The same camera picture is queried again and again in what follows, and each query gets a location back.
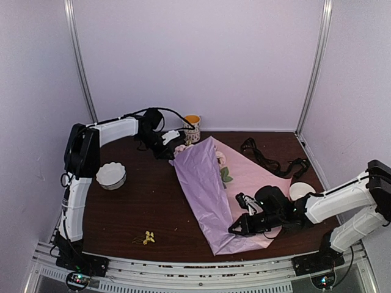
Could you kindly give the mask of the pink rose stem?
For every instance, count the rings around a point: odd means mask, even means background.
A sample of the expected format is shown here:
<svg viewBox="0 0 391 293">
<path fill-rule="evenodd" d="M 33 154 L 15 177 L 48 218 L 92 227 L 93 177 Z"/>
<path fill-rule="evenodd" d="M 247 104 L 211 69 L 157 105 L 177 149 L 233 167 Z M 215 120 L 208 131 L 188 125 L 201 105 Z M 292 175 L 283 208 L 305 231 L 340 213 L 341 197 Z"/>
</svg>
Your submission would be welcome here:
<svg viewBox="0 0 391 293">
<path fill-rule="evenodd" d="M 190 144 L 182 144 L 177 146 L 174 149 L 174 157 L 176 157 L 179 153 L 184 152 L 187 149 L 190 149 L 190 147 L 193 147 L 194 145 L 192 143 Z M 217 164 L 219 166 L 219 173 L 221 177 L 221 181 L 223 183 L 224 188 L 226 189 L 226 184 L 233 181 L 233 178 L 230 176 L 229 169 L 227 167 L 227 158 L 225 154 L 217 149 L 217 146 L 213 146 L 216 158 L 217 158 Z"/>
</svg>

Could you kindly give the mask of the black printed ribbon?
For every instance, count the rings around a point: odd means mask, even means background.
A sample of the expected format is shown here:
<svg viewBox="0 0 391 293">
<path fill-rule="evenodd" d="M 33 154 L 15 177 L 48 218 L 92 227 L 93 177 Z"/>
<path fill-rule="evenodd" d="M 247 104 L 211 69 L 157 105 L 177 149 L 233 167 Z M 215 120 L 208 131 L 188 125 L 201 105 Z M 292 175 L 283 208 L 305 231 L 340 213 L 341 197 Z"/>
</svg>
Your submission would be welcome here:
<svg viewBox="0 0 391 293">
<path fill-rule="evenodd" d="M 244 154 L 246 151 L 252 152 L 258 165 L 280 178 L 293 177 L 294 179 L 299 179 L 307 173 L 311 166 L 307 159 L 298 157 L 293 161 L 288 161 L 287 169 L 283 170 L 281 164 L 278 161 L 268 159 L 264 156 L 264 154 L 257 148 L 257 144 L 252 137 L 246 139 L 240 146 L 241 154 Z"/>
</svg>

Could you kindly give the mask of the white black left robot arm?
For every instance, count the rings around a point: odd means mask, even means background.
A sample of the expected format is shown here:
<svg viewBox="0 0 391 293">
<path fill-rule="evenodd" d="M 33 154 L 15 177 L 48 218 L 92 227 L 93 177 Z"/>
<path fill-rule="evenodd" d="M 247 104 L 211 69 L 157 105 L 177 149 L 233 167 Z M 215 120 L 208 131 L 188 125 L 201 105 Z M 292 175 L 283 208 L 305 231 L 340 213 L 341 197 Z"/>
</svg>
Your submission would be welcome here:
<svg viewBox="0 0 391 293">
<path fill-rule="evenodd" d="M 184 142 L 181 130 L 157 131 L 164 119 L 163 109 L 152 107 L 118 118 L 83 125 L 73 125 L 64 154 L 65 172 L 61 176 L 65 193 L 62 216 L 55 245 L 64 261 L 75 271 L 88 265 L 82 252 L 82 222 L 86 196 L 101 167 L 100 149 L 107 143 L 134 137 L 151 150 L 156 159 L 172 160 L 175 147 Z"/>
</svg>

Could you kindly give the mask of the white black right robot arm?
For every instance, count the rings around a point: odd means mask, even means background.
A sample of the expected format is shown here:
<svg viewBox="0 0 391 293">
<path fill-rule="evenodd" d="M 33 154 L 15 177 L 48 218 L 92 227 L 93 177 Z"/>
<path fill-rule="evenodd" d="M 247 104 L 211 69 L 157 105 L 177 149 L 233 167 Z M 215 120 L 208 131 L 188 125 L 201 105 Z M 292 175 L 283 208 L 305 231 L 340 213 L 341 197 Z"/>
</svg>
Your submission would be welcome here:
<svg viewBox="0 0 391 293">
<path fill-rule="evenodd" d="M 246 212 L 228 231 L 240 236 L 263 234 L 276 227 L 297 230 L 359 209 L 343 225 L 324 235 L 322 249 L 313 256 L 313 264 L 324 270 L 337 259 L 337 253 L 390 224 L 390 167 L 374 159 L 347 183 L 322 193 L 309 192 L 296 201 L 290 201 L 276 186 L 264 186 L 254 197 L 240 193 L 236 200 Z"/>
</svg>

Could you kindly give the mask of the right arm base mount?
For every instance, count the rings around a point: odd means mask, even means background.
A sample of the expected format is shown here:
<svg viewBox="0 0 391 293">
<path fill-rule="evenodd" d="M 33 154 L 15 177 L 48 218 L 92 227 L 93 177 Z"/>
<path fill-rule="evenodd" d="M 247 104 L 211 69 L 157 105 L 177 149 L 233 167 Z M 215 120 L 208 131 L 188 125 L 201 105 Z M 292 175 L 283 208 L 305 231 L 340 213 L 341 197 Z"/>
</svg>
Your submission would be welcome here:
<svg viewBox="0 0 391 293">
<path fill-rule="evenodd" d="M 320 290 L 332 289 L 337 284 L 335 269 L 345 263 L 343 255 L 326 255 L 320 252 L 292 259 L 296 276 L 310 275 L 315 288 Z"/>
</svg>

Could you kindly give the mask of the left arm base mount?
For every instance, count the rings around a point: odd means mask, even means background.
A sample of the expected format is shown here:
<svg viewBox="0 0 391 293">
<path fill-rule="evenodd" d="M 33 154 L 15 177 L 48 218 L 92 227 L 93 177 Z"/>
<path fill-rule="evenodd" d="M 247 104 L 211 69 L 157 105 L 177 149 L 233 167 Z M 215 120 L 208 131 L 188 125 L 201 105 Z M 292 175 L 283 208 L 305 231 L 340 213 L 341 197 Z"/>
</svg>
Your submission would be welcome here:
<svg viewBox="0 0 391 293">
<path fill-rule="evenodd" d="M 69 270 L 65 277 L 65 284 L 72 291 L 86 289 L 92 277 L 105 277 L 109 265 L 109 259 L 95 255 L 82 255 L 83 260 L 71 262 L 58 257 L 56 266 Z"/>
</svg>

